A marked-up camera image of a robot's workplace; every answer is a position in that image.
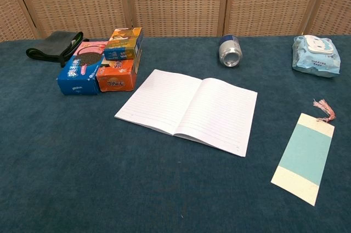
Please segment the open lined notebook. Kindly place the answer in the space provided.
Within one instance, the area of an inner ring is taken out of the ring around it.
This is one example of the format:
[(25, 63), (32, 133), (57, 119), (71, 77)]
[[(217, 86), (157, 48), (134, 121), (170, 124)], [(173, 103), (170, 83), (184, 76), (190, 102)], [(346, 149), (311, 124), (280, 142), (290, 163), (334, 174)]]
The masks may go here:
[(245, 157), (257, 92), (153, 70), (115, 118)]

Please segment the light blue bookmark with tassel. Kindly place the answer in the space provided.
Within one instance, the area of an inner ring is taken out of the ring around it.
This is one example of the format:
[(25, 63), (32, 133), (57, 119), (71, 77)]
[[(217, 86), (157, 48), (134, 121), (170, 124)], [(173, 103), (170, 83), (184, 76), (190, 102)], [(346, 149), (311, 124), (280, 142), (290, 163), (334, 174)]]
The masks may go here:
[(325, 117), (300, 114), (271, 183), (314, 206), (320, 189), (335, 127), (332, 107), (324, 100), (314, 100)]

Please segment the blue Oreo cookie box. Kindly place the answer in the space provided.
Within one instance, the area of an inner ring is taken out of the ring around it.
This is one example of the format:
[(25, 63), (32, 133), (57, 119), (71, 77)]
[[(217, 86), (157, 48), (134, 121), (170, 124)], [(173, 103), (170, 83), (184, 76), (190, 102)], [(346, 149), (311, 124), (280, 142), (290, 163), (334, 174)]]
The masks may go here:
[(96, 95), (100, 88), (96, 78), (104, 59), (107, 41), (82, 42), (57, 78), (65, 95)]

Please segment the teal felt table cover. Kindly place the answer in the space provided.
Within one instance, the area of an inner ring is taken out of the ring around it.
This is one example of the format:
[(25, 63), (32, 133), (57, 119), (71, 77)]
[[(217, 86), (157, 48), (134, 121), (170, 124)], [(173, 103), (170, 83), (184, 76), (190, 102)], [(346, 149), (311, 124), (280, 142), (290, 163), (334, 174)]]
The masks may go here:
[[(129, 92), (63, 95), (60, 65), (35, 40), (0, 43), (0, 233), (351, 233), (351, 36), (332, 36), (341, 73), (291, 67), (293, 37), (242, 37), (241, 64), (217, 38), (145, 38), (154, 69), (257, 92), (245, 158), (115, 119)], [(271, 178), (301, 113), (336, 113), (314, 206)]]

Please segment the orange snack box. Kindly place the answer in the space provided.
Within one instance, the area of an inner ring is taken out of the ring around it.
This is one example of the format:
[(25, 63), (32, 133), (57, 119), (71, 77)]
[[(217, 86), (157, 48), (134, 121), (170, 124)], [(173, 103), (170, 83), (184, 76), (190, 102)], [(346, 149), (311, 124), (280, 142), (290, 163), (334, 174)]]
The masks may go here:
[(135, 87), (142, 50), (135, 59), (102, 60), (97, 72), (101, 92), (132, 91)]

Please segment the woven wooden folding screen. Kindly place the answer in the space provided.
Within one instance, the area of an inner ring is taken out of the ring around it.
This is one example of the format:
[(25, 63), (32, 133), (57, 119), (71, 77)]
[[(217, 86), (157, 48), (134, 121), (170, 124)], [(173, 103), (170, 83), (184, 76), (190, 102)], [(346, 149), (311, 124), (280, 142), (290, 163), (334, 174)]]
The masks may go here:
[(351, 35), (351, 0), (0, 0), (0, 42), (123, 27), (147, 37)]

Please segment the blue and silver drink can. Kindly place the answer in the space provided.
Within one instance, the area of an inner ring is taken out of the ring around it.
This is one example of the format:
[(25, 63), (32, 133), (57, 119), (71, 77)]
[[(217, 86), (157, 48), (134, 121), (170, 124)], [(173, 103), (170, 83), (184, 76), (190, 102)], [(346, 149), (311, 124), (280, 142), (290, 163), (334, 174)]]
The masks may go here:
[(242, 59), (242, 51), (236, 36), (228, 34), (219, 41), (219, 61), (226, 67), (237, 66)]

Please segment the dark cloth with green trim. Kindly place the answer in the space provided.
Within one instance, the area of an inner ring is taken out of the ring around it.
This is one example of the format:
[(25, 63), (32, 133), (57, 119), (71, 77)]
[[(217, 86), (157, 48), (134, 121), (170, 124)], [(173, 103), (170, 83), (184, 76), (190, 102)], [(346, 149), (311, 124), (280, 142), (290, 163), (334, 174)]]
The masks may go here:
[(54, 31), (39, 44), (26, 50), (34, 60), (57, 62), (63, 68), (82, 42), (89, 42), (83, 32)]

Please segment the light blue wet wipes pack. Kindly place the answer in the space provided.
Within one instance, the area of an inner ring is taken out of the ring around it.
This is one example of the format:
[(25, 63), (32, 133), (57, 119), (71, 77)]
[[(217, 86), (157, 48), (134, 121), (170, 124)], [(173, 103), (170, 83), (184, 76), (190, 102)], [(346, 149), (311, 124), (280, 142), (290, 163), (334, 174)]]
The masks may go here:
[(294, 38), (292, 68), (302, 73), (332, 78), (339, 75), (341, 58), (329, 38), (303, 35)]

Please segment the yellow and blue snack box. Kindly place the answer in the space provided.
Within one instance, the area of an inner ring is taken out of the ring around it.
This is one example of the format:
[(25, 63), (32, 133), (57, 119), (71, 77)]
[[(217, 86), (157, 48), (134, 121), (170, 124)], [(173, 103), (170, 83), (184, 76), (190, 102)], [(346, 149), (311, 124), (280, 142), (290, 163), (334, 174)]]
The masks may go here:
[(142, 27), (115, 29), (104, 49), (105, 59), (135, 59), (144, 38), (143, 32)]

